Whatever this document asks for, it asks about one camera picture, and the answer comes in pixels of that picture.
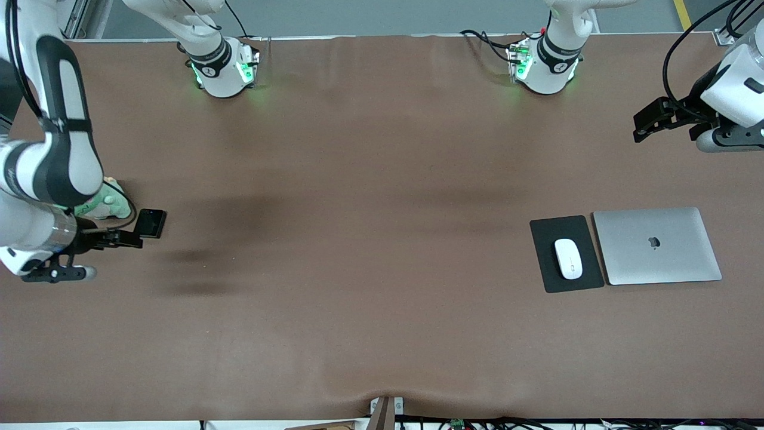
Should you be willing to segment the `silver closed laptop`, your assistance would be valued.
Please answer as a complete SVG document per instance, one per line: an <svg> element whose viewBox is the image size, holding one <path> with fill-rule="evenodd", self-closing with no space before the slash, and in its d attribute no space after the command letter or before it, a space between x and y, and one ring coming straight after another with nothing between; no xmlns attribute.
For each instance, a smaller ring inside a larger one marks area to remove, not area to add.
<svg viewBox="0 0 764 430"><path fill-rule="evenodd" d="M595 211L593 217L609 285L722 280L696 207Z"/></svg>

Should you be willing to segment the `brown table cover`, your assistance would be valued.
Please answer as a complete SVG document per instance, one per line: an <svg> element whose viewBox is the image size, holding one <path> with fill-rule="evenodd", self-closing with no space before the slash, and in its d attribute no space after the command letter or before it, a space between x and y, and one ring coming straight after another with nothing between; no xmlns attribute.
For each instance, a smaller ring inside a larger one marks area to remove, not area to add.
<svg viewBox="0 0 764 430"><path fill-rule="evenodd" d="M0 268L0 422L764 418L764 152L633 141L674 35L599 35L555 96L463 36L71 42L107 175L168 213L91 281ZM698 207L723 275L548 293L529 223Z"/></svg>

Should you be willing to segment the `black phone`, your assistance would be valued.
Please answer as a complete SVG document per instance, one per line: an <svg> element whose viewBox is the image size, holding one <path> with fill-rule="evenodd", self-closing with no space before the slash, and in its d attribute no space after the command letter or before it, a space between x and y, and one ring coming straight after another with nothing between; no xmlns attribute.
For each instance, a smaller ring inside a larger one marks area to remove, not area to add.
<svg viewBox="0 0 764 430"><path fill-rule="evenodd" d="M158 209L143 208L140 210L133 232L142 238L160 239L167 212Z"/></svg>

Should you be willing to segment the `aluminium frame profile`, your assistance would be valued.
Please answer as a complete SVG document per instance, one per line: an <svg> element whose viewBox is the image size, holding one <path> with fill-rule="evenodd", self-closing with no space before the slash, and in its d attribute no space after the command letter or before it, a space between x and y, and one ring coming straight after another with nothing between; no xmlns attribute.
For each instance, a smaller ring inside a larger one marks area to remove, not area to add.
<svg viewBox="0 0 764 430"><path fill-rule="evenodd" d="M114 0L56 0L57 22L67 39L101 39Z"/></svg>
<svg viewBox="0 0 764 430"><path fill-rule="evenodd" d="M720 46L732 45L764 19L764 0L736 0L724 22L715 28L714 37Z"/></svg>

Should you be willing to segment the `white computer mouse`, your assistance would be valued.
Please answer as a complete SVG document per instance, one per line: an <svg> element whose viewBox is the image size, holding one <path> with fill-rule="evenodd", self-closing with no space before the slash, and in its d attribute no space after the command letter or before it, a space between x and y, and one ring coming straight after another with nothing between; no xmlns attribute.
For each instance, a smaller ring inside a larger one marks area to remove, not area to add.
<svg viewBox="0 0 764 430"><path fill-rule="evenodd" d="M557 266L565 280L578 280L583 275L583 263L578 246L570 238L557 239L553 244Z"/></svg>

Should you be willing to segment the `black mouse pad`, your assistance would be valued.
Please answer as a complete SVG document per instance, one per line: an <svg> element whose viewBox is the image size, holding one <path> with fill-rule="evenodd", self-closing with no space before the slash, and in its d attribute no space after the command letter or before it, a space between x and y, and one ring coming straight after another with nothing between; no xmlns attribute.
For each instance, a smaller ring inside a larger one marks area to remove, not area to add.
<svg viewBox="0 0 764 430"><path fill-rule="evenodd" d="M604 286L589 224L583 215L532 220L529 225L546 292L580 291ZM554 242L560 238L570 238L578 246L583 266L579 279L565 280L561 276L553 248Z"/></svg>

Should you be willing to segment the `grey table edge bracket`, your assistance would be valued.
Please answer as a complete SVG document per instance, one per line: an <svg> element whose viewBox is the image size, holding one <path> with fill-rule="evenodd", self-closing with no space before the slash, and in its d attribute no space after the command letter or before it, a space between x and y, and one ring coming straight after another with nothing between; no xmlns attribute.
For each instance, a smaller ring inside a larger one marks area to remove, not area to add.
<svg viewBox="0 0 764 430"><path fill-rule="evenodd" d="M398 423L404 414L404 397L377 397L370 402L370 419L365 430L405 430Z"/></svg>

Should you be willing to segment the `green dinosaur plush toy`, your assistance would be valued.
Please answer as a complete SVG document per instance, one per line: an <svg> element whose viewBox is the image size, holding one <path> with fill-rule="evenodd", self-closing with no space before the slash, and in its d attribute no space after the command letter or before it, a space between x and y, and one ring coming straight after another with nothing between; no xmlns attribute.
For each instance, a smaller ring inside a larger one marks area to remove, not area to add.
<svg viewBox="0 0 764 430"><path fill-rule="evenodd" d="M130 217L132 209L126 197L123 196L123 191L113 177L104 177L98 193L85 201L84 204L76 206L73 214L75 217L93 220L126 219Z"/></svg>

